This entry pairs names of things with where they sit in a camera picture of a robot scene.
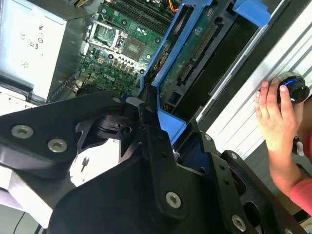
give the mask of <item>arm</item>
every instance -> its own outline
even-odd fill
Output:
[[[270,162],[273,182],[287,196],[303,176],[292,159],[293,138],[302,121],[303,103],[292,106],[286,86],[280,87],[281,108],[277,104],[278,80],[271,86],[263,82],[256,94],[256,115],[263,134]]]

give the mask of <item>blue plastic bracket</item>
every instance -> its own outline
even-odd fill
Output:
[[[182,2],[182,4],[179,7],[179,11],[176,13],[166,35],[164,36],[161,44],[159,45],[159,48],[156,51],[155,56],[153,57],[152,61],[150,62],[150,65],[148,66],[148,68],[146,69],[145,73],[143,74],[143,76],[141,78],[140,90],[142,90],[143,86],[144,86],[144,77],[146,76],[148,71],[150,69],[152,69],[152,64],[156,60],[158,54],[160,53],[162,46],[164,45],[166,39],[168,38],[170,32],[172,31],[173,25],[175,24],[179,14],[181,13],[182,8],[184,6],[191,5],[194,7],[194,10],[193,10],[191,16],[189,17],[184,29],[182,30],[179,38],[177,39],[177,41],[176,41],[171,53],[169,54],[166,62],[164,63],[161,70],[158,72],[158,74],[156,75],[156,77],[154,78],[154,80],[152,82],[152,85],[157,87],[158,93],[159,93],[159,86],[160,86],[161,82],[166,77],[168,71],[170,70],[173,62],[175,61],[176,57],[180,53],[180,50],[182,49],[183,45],[185,44],[187,38],[189,37],[190,33],[193,31],[194,27],[196,26],[196,23],[197,23],[198,19],[200,18],[202,11],[204,10],[204,8],[206,6],[209,6],[212,3],[212,1],[213,0],[184,0]],[[174,142],[178,139],[178,137],[185,130],[187,124],[185,121],[163,111],[160,108],[159,96],[158,96],[158,112],[157,113],[158,113],[158,118],[159,118],[161,129],[168,133],[169,138],[170,138],[170,142],[173,145]]]
[[[261,0],[236,0],[233,10],[258,27],[269,23],[271,15]]]

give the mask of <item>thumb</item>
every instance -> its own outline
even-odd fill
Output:
[[[293,106],[293,111],[294,111],[296,121],[297,121],[297,124],[299,127],[299,125],[301,124],[301,121],[302,121],[302,117],[303,117],[303,102]]]

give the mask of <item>ribbed aluminum panel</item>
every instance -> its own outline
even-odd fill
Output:
[[[270,81],[286,71],[295,71],[304,76],[312,89],[311,12],[312,2],[208,129],[207,134],[220,152],[233,150],[245,159],[264,141],[254,109],[254,95],[263,80]]]

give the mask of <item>pink sleeve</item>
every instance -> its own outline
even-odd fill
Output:
[[[312,215],[312,178],[297,183],[290,192],[290,199]]]

